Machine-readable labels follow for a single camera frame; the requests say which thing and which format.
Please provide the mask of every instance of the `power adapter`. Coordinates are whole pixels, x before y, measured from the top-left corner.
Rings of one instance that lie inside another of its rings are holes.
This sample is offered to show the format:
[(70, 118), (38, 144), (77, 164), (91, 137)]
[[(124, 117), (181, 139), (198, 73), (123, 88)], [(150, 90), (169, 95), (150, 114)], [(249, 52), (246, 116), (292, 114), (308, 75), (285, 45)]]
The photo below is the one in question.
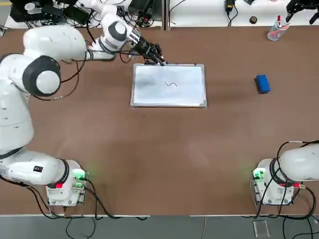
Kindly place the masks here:
[(225, 0), (225, 12), (227, 15), (233, 10), (234, 0)]

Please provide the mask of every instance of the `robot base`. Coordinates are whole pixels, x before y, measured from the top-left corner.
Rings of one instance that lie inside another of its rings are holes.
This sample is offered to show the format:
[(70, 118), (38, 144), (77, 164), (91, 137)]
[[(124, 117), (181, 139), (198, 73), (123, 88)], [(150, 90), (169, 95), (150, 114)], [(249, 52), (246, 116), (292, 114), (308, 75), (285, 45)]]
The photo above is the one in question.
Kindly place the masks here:
[(48, 204), (55, 206), (76, 206), (84, 203), (87, 173), (82, 170), (81, 166), (74, 160), (66, 161), (69, 165), (70, 172), (67, 180), (61, 188), (46, 187)]
[[(265, 193), (266, 186), (271, 180), (270, 163), (272, 159), (267, 158), (262, 160), (257, 168), (253, 171), (251, 187), (256, 204), (259, 203)], [(280, 205), (285, 193), (285, 187), (277, 184), (274, 180), (271, 181), (265, 197), (262, 201), (264, 205)], [(283, 205), (290, 205), (292, 203), (292, 196), (294, 194), (294, 187), (287, 187), (286, 195), (283, 200)]]

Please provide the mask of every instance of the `blue sponge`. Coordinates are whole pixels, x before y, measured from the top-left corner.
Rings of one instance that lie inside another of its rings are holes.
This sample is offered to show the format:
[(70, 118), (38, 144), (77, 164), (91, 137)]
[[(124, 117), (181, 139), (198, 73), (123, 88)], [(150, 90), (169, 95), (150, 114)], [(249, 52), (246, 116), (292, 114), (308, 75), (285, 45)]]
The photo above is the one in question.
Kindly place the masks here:
[(268, 83), (266, 75), (258, 75), (256, 77), (256, 83), (257, 83), (258, 91), (260, 94), (265, 94), (270, 92), (270, 85)]

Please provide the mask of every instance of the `squiggle line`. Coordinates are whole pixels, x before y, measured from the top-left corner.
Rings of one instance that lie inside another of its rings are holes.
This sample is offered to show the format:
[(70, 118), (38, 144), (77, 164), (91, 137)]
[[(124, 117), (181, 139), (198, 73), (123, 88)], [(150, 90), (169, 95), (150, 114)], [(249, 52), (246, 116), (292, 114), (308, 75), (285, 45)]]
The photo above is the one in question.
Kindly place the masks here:
[(177, 84), (176, 84), (175, 82), (172, 82), (172, 83), (170, 83), (169, 85), (165, 82), (165, 84), (166, 84), (167, 86), (171, 86), (172, 84), (174, 84), (174, 85), (177, 87)]

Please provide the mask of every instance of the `black cable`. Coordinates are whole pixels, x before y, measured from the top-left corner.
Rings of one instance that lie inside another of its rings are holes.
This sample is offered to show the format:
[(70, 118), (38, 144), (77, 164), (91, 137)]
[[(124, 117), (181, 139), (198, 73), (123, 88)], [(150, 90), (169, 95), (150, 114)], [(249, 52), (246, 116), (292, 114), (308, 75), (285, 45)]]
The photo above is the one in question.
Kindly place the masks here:
[[(286, 222), (286, 219), (287, 218), (284, 218), (284, 220), (283, 220), (283, 226), (282, 226), (282, 228), (283, 228), (283, 237), (284, 237), (284, 239), (287, 239), (286, 238), (286, 233), (285, 233), (285, 222)], [(313, 228), (312, 228), (312, 226), (311, 226), (311, 223), (310, 223), (310, 220), (309, 220), (309, 218), (307, 218), (307, 220), (308, 220), (308, 223), (309, 223), (309, 227), (310, 227), (310, 233), (299, 233), (299, 234), (296, 234), (296, 235), (294, 235), (293, 237), (292, 237), (292, 239), (295, 239), (296, 237), (299, 237), (299, 236), (302, 236), (302, 235), (311, 235), (311, 237), (312, 237), (312, 239), (313, 239), (313, 236), (315, 235), (315, 234), (319, 234), (319, 231), (318, 232), (313, 232)]]
[(10, 27), (7, 27), (7, 26), (3, 26), (1, 24), (0, 24), (0, 27), (3, 27), (3, 28), (8, 29), (8, 30), (13, 30), (13, 28), (10, 28)]
[(111, 214), (106, 210), (106, 208), (104, 207), (104, 205), (103, 205), (103, 203), (101, 202), (100, 198), (99, 198), (91, 189), (89, 189), (89, 188), (87, 188), (87, 187), (84, 187), (84, 189), (85, 189), (86, 191), (88, 191), (89, 193), (91, 193), (91, 194), (94, 196), (94, 198), (98, 201), (98, 203), (99, 203), (99, 204), (101, 205), (101, 207), (103, 208), (104, 213), (105, 213), (109, 218), (111, 218), (111, 219), (119, 219), (119, 218), (122, 218), (122, 217), (115, 217), (115, 216), (111, 215)]
[(118, 5), (118, 4), (121, 4), (121, 3), (124, 3), (126, 0), (123, 0), (123, 1), (121, 1), (121, 2), (119, 2), (119, 3), (114, 3), (114, 4), (112, 4), (112, 5)]
[(140, 221), (145, 221), (148, 219), (148, 217), (144, 217), (144, 218), (136, 217), (136, 218), (139, 219)]
[(40, 202), (38, 200), (38, 197), (37, 197), (36, 193), (32, 190), (32, 188), (27, 188), (27, 190), (29, 190), (34, 195), (36, 203), (38, 204), (38, 207), (39, 207), (42, 215), (44, 215), (46, 218), (49, 218), (49, 219), (59, 219), (59, 217), (53, 218), (53, 217), (49, 217), (47, 214), (45, 214), (43, 209), (42, 209), (42, 207), (41, 207), (41, 205), (40, 205)]
[(281, 210), (282, 210), (282, 208), (283, 208), (283, 203), (284, 203), (284, 199), (285, 199), (285, 196), (286, 196), (286, 192), (287, 192), (286, 184), (287, 184), (287, 180), (285, 181), (285, 191), (284, 191), (284, 195), (283, 195), (283, 198), (282, 198), (281, 203), (280, 203), (280, 206), (279, 206), (278, 213), (277, 213), (277, 215), (275, 215), (274, 217), (269, 216), (269, 218), (278, 218), (278, 217), (280, 216)]
[[(86, 181), (88, 181), (91, 184), (91, 186), (93, 188), (93, 191), (94, 191), (94, 194), (96, 195), (96, 189), (95, 189), (93, 183), (89, 179), (86, 179)], [(95, 198), (95, 214), (94, 214), (94, 218), (96, 220), (101, 220), (103, 218), (103, 217), (98, 218), (98, 200), (97, 200), (97, 198)]]
[(176, 4), (175, 6), (173, 6), (173, 7), (169, 10), (169, 12), (168, 12), (168, 22), (170, 22), (170, 13), (171, 13), (171, 11), (172, 11), (175, 7), (177, 7), (178, 5), (182, 4), (182, 3), (185, 2), (185, 1), (186, 1), (186, 0), (180, 1), (178, 4)]
[(70, 80), (72, 80), (75, 76), (79, 75), (79, 73), (81, 72), (81, 70), (83, 69), (84, 65), (85, 65), (85, 62), (86, 62), (86, 55), (85, 55), (85, 58), (83, 60), (83, 63), (82, 65), (80, 66), (80, 68), (78, 68), (78, 70), (71, 76), (69, 77), (68, 79), (66, 80), (63, 80), (62, 83), (65, 83), (65, 82), (68, 82)]
[(232, 20), (234, 20), (234, 19), (235, 19), (235, 17), (237, 17), (237, 16), (238, 16), (238, 9), (237, 9), (237, 7), (236, 7), (236, 5), (235, 5), (235, 4), (234, 4), (234, 8), (235, 8), (235, 10), (236, 10), (236, 15), (235, 15), (232, 19), (230, 19), (229, 14), (227, 14), (227, 17), (228, 17), (228, 19), (229, 19), (229, 23), (228, 23), (227, 27), (230, 27), (230, 26), (231, 26), (231, 22), (232, 22)]
[(92, 33), (90, 32), (90, 29), (89, 29), (90, 18), (91, 18), (91, 16), (93, 15), (93, 13), (94, 13), (94, 11), (91, 10), (90, 15), (89, 15), (89, 17), (88, 17), (88, 21), (87, 21), (87, 23), (86, 23), (86, 31), (87, 31), (88, 34), (90, 35), (92, 41), (93, 41), (94, 43), (96, 43), (96, 41), (95, 41), (95, 39), (94, 39)]
[(287, 219), (292, 219), (292, 220), (304, 220), (304, 219), (307, 219), (307, 218), (311, 217), (314, 214), (316, 206), (317, 206), (316, 195), (309, 187), (306, 186), (305, 189), (311, 194), (311, 196), (313, 198), (313, 206), (310, 209), (310, 211), (308, 212), (308, 214), (305, 215), (305, 216), (302, 216), (302, 217), (290, 217), (290, 216), (280, 216), (280, 217), (287, 218)]
[[(96, 223), (95, 223), (94, 218), (91, 218), (91, 219), (92, 219), (93, 225), (94, 225), (94, 226), (93, 226), (93, 231), (92, 231), (92, 233), (91, 233), (89, 236), (85, 237), (86, 239), (91, 238), (91, 237), (94, 235), (94, 233), (95, 233)], [(68, 228), (69, 228), (69, 225), (70, 225), (70, 223), (71, 223), (72, 220), (73, 220), (73, 219), (70, 219), (70, 221), (69, 221), (68, 224), (66, 225), (65, 233), (67, 234), (67, 236), (68, 236), (69, 238), (75, 239), (75, 238), (73, 238), (72, 236), (70, 236), (70, 234), (69, 234), (69, 232), (68, 232)]]

